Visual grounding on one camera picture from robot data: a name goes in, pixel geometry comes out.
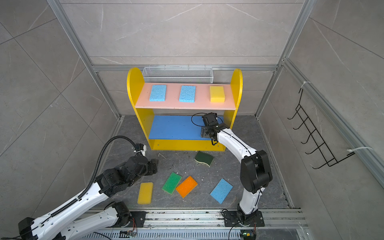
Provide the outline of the bright green sponge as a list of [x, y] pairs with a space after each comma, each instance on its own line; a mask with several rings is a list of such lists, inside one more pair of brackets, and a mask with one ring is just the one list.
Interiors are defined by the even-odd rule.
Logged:
[[165, 184], [163, 185], [162, 190], [172, 195], [181, 179], [182, 176], [172, 172], [169, 178], [166, 180]]

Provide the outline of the yellow sponge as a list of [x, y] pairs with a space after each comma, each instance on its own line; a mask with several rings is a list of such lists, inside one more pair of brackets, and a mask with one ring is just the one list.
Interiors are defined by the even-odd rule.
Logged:
[[224, 103], [226, 100], [225, 90], [223, 86], [210, 86], [210, 102]]
[[149, 205], [152, 202], [154, 184], [152, 182], [141, 183], [137, 203], [139, 205]]

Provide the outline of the blue sponge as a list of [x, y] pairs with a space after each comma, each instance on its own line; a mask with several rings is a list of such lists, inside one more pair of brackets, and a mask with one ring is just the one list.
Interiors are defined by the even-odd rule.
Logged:
[[166, 85], [153, 85], [150, 93], [150, 102], [164, 102], [166, 100]]
[[226, 180], [221, 179], [219, 183], [215, 186], [215, 188], [210, 193], [211, 197], [213, 197], [219, 204], [222, 204], [225, 198], [228, 196], [233, 186], [228, 183]]
[[196, 94], [196, 86], [182, 86], [179, 96], [181, 103], [194, 103]]

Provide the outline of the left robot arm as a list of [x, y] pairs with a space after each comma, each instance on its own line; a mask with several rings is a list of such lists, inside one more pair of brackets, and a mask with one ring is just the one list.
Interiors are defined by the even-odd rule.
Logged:
[[80, 216], [113, 195], [125, 191], [141, 177], [156, 174], [158, 164], [157, 159], [148, 160], [138, 154], [115, 168], [105, 170], [74, 199], [41, 217], [20, 221], [21, 239], [77, 240], [102, 228], [127, 225], [131, 213], [123, 202], [84, 219], [80, 219]]

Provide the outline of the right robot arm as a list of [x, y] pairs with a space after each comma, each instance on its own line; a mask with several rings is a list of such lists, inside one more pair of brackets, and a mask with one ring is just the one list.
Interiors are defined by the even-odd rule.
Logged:
[[216, 113], [202, 116], [201, 137], [225, 146], [240, 162], [240, 180], [244, 187], [237, 206], [236, 222], [249, 225], [259, 214], [259, 201], [265, 188], [273, 180], [268, 154], [257, 151], [241, 140], [225, 123], [219, 123]]

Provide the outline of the yellow shelf pink blue boards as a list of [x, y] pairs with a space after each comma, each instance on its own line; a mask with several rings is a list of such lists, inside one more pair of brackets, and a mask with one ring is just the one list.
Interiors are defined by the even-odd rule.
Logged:
[[127, 75], [127, 92], [133, 110], [143, 129], [144, 135], [152, 150], [166, 151], [217, 151], [223, 152], [226, 147], [220, 143], [213, 144], [210, 138], [202, 138], [201, 116], [161, 116], [154, 110], [220, 110], [224, 112], [222, 119], [231, 129], [240, 106], [243, 93], [243, 73], [240, 69], [233, 72], [230, 84], [222, 87], [225, 102], [212, 103], [210, 84], [197, 84], [195, 102], [179, 101], [182, 84], [167, 83], [166, 96], [163, 102], [151, 102], [150, 93], [153, 83], [145, 82], [142, 72], [132, 68]]

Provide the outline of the dark green sponge upper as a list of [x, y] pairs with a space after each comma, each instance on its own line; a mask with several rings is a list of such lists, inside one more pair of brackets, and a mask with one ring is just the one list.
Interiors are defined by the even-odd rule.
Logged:
[[198, 162], [200, 164], [207, 165], [208, 167], [211, 166], [213, 160], [214, 160], [214, 156], [207, 154], [207, 153], [204, 153], [204, 152], [199, 151], [195, 155], [195, 161], [196, 162]]

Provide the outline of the orange sponge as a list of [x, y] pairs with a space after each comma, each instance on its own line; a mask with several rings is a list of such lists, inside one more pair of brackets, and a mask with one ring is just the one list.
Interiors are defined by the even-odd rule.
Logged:
[[196, 180], [189, 176], [178, 187], [176, 187], [176, 191], [182, 198], [185, 198], [197, 185], [198, 183]]

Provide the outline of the metal mesh basket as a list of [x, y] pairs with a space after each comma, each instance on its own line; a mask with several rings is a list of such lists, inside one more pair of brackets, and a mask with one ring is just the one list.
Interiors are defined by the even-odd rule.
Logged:
[[146, 83], [212, 84], [214, 73], [207, 67], [146, 67]]

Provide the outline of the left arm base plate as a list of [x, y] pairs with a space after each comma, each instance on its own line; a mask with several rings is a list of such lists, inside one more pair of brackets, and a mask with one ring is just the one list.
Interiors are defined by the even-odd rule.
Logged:
[[129, 219], [126, 228], [133, 228], [134, 222], [136, 224], [136, 228], [143, 228], [146, 220], [147, 212], [145, 211], [133, 211], [131, 212], [131, 218]]

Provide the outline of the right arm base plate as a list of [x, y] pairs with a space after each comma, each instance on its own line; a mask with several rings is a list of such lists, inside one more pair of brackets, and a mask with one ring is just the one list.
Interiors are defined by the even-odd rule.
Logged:
[[240, 211], [228, 211], [226, 209], [221, 211], [224, 218], [226, 227], [264, 227], [264, 217], [262, 213], [257, 210], [250, 215], [243, 215]]

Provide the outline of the aluminium mounting rail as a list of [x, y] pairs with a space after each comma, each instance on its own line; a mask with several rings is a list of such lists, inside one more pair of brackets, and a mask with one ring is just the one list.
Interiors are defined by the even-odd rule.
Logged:
[[[219, 209], [134, 210], [147, 212], [143, 228], [107, 227], [78, 240], [311, 240], [301, 210], [264, 209], [264, 227], [226, 227]], [[85, 213], [80, 219], [92, 216]]]

